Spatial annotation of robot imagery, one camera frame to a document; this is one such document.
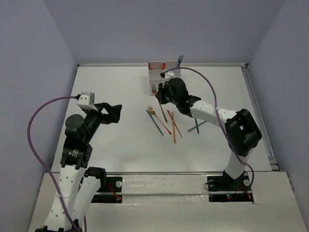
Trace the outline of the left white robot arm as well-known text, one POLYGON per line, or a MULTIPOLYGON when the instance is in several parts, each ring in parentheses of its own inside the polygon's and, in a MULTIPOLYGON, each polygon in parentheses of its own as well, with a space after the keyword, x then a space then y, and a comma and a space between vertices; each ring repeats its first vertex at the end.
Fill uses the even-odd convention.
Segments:
POLYGON ((89 167, 92 154, 90 141, 101 124, 118 123, 122 105, 87 103, 79 107, 85 112, 69 116, 65 121, 60 177, 52 207, 39 232, 82 232, 84 217, 97 191, 106 188, 104 168, 89 167))

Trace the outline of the blue plastic fork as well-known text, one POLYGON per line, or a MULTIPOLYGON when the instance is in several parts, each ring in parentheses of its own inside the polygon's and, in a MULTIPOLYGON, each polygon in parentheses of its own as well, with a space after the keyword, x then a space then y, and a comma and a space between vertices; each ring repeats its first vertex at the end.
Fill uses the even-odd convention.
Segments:
POLYGON ((183 54, 181 54, 181 55, 179 56, 179 58, 178 58, 178 67, 180 67, 180 65, 181 65, 181 63, 182 63, 183 58, 184 58, 184 55, 183 55, 183 54))

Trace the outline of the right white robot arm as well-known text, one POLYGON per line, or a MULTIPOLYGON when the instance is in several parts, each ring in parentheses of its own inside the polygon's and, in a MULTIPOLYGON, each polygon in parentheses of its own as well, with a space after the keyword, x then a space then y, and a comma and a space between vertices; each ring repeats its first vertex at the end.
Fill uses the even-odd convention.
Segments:
POLYGON ((190 95, 180 78, 172 78, 158 87, 152 84, 151 90, 160 104, 172 103, 181 114, 205 120, 223 130, 231 155, 223 171, 222 184, 226 189, 237 187, 251 152, 262 139, 251 113, 246 109, 233 111, 220 108, 190 95))

